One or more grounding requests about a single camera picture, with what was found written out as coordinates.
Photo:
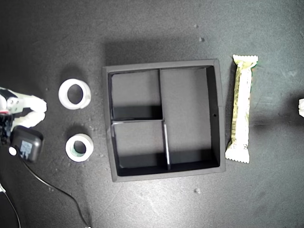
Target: black divided box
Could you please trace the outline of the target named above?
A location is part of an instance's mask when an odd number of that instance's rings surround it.
[[[113,181],[225,170],[218,60],[107,66],[103,74]]]

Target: masking tape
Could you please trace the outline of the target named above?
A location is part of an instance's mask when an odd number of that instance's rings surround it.
[[[78,104],[72,103],[67,97],[67,92],[73,85],[78,85],[83,91],[82,100]],[[62,85],[59,88],[58,97],[61,104],[65,108],[71,110],[82,109],[87,107],[91,102],[91,90],[90,87],[87,85],[87,83],[72,78],[62,83]]]
[[[75,148],[74,144],[76,141],[81,141],[85,145],[86,152],[85,153],[78,153]],[[92,139],[86,134],[76,134],[69,138],[66,144],[66,153],[70,159],[75,162],[84,162],[86,161],[94,150],[94,144]]]

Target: white object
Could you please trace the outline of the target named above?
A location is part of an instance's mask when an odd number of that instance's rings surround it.
[[[304,117],[304,99],[299,100],[299,115]]]
[[[1,183],[0,183],[0,192],[4,192],[4,193],[6,192],[4,187],[2,187]]]
[[[44,120],[47,111],[47,103],[33,95],[25,95],[16,93],[12,90],[1,88],[12,93],[12,96],[5,97],[0,95],[0,111],[7,111],[11,114],[22,113],[24,108],[30,108],[33,112],[24,117],[15,118],[12,129],[17,126],[25,126],[27,128],[34,127]]]
[[[17,154],[17,150],[16,150],[14,147],[10,146],[10,147],[9,147],[9,153],[10,153],[12,156],[15,156],[15,155]]]
[[[85,145],[86,152],[85,153],[78,153],[75,148],[74,144],[76,141],[81,141]],[[92,139],[86,134],[76,134],[72,136],[66,144],[66,153],[70,159],[75,162],[84,162],[86,161],[94,150],[94,144]]]
[[[73,85],[78,85],[83,91],[82,100],[78,104],[72,103],[67,97],[67,92]],[[77,79],[68,79],[67,81],[62,83],[62,85],[59,88],[58,96],[59,96],[59,100],[60,100],[61,104],[65,108],[71,109],[71,110],[85,108],[91,102],[90,87],[87,85],[87,83],[77,80]]]
[[[249,108],[251,89],[251,68],[257,64],[257,56],[236,56],[237,65],[233,116],[231,125],[231,142],[228,144],[225,157],[233,161],[249,163]]]

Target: wire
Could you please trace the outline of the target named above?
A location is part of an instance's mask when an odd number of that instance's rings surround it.
[[[48,187],[53,188],[53,189],[56,189],[57,191],[59,191],[59,192],[65,194],[66,196],[70,197],[70,198],[75,202],[75,204],[76,204],[76,206],[77,206],[77,210],[78,210],[79,216],[80,216],[81,220],[83,221],[83,223],[85,224],[86,228],[91,228],[91,227],[88,225],[88,223],[86,222],[86,220],[84,219],[84,217],[83,217],[83,215],[82,215],[82,212],[81,212],[81,209],[80,209],[80,206],[79,206],[77,200],[76,200],[73,196],[71,196],[70,194],[66,193],[65,191],[63,191],[63,190],[61,190],[61,189],[59,189],[59,188],[57,188],[57,187],[55,187],[55,186],[53,186],[53,185],[47,183],[46,181],[42,180],[39,176],[37,176],[37,175],[33,172],[33,170],[32,170],[32,169],[31,169],[31,168],[30,168],[22,159],[21,159],[21,161],[22,161],[22,163],[24,164],[25,168],[27,168],[27,170],[28,170],[28,171],[29,171],[37,180],[39,180],[40,182],[44,183],[44,184],[47,185]]]
[[[19,228],[21,228],[21,223],[20,223],[19,215],[18,215],[18,213],[17,213],[17,211],[16,211],[16,209],[15,209],[13,203],[10,201],[10,198],[9,198],[9,196],[6,194],[6,192],[3,192],[3,193],[4,193],[4,195],[6,196],[6,198],[8,199],[8,201],[9,201],[11,207],[14,209],[14,212],[15,212],[16,217],[17,217],[17,220],[18,220]]]

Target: plastic wrapper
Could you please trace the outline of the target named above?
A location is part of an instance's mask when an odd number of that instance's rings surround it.
[[[233,117],[231,125],[231,141],[225,153],[227,159],[249,163],[249,108],[251,90],[251,68],[257,64],[257,56],[233,56],[237,65]]]

